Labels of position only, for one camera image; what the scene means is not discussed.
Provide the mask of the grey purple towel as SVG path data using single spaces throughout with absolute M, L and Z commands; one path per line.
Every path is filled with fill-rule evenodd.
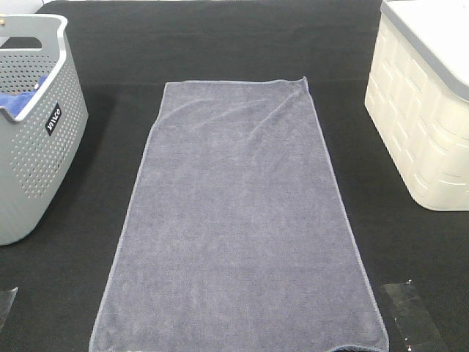
M 305 78 L 165 86 L 89 349 L 389 349 Z

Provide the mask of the blue towel in basket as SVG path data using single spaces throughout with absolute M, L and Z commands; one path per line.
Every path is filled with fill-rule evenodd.
M 31 91 L 22 91 L 16 93 L 1 93 L 1 113 L 8 117 L 17 117 L 27 103 L 32 99 L 37 90 L 43 85 L 47 76 L 40 76 L 39 81 L 34 85 Z

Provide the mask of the grey perforated laundry basket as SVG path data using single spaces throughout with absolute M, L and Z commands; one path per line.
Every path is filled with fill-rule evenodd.
M 67 174 L 88 111 L 61 15 L 1 17 L 1 36 L 33 38 L 38 48 L 1 49 L 1 96 L 30 98 L 1 105 L 1 244 L 26 237 Z

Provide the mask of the white storage bin grey rim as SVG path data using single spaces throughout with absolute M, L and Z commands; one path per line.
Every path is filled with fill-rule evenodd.
M 411 197 L 468 209 L 468 3 L 383 1 L 364 104 Z

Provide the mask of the clear tape strip right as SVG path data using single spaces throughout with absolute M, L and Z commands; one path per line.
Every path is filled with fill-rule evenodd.
M 380 287 L 406 351 L 448 351 L 412 280 Z

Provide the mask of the clear tape strip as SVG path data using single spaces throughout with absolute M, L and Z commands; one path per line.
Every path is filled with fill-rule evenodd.
M 6 323 L 17 292 L 18 289 L 16 287 L 10 290 L 0 291 L 0 330 L 3 329 Z
M 406 351 L 448 351 L 412 280 L 380 287 Z

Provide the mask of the clear tape strip left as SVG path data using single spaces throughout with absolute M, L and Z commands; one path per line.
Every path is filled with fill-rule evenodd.
M 6 323 L 17 292 L 18 289 L 16 287 L 10 290 L 0 291 L 0 330 L 3 329 Z

